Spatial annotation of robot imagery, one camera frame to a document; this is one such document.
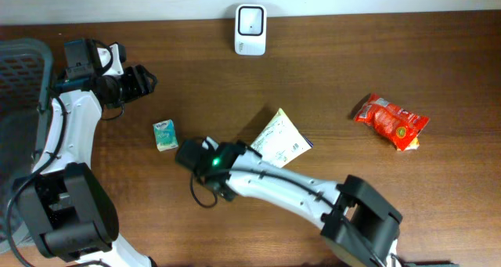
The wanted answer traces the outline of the teal tissue pack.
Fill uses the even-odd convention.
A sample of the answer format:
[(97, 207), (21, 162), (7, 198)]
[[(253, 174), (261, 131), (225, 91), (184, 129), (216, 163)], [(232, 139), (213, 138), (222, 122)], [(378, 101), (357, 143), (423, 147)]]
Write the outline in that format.
[(160, 152), (172, 150), (178, 147), (175, 126), (172, 120), (161, 121), (153, 124), (153, 133), (157, 149)]

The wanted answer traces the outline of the yellow snack bag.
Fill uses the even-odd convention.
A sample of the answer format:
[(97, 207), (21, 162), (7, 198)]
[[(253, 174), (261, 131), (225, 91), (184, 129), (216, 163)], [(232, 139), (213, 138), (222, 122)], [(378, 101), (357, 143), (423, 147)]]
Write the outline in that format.
[(283, 109), (279, 108), (250, 147), (261, 154), (264, 161), (282, 168), (310, 150), (313, 145), (297, 130)]

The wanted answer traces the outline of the red snack bag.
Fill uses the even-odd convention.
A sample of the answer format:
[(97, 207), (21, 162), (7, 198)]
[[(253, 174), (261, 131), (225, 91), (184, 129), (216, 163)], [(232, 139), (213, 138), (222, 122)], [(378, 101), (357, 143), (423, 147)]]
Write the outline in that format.
[(396, 150), (407, 151), (420, 146), (418, 136), (430, 118), (405, 110), (372, 93), (356, 113), (354, 121), (370, 126), (391, 141)]

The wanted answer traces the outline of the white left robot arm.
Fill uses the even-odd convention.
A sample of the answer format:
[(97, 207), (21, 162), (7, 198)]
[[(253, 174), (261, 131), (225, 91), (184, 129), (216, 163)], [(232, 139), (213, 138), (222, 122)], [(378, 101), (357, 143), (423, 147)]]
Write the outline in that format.
[(51, 105), (50, 128), (31, 173), (17, 180), (7, 209), (17, 209), (38, 252), (72, 266), (145, 266), (119, 232), (117, 210), (92, 173), (92, 145), (105, 109), (123, 110), (153, 93), (157, 78), (126, 67), (125, 47), (83, 38), (64, 45), (67, 68), (41, 92)]

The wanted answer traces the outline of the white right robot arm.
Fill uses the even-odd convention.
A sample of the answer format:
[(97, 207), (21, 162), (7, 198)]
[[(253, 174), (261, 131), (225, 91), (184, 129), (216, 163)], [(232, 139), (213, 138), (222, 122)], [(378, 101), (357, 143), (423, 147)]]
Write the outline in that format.
[(396, 254), (401, 213), (367, 181), (314, 179), (265, 161), (246, 143), (187, 139), (175, 160), (215, 198), (252, 197), (301, 216), (350, 266), (401, 266)]

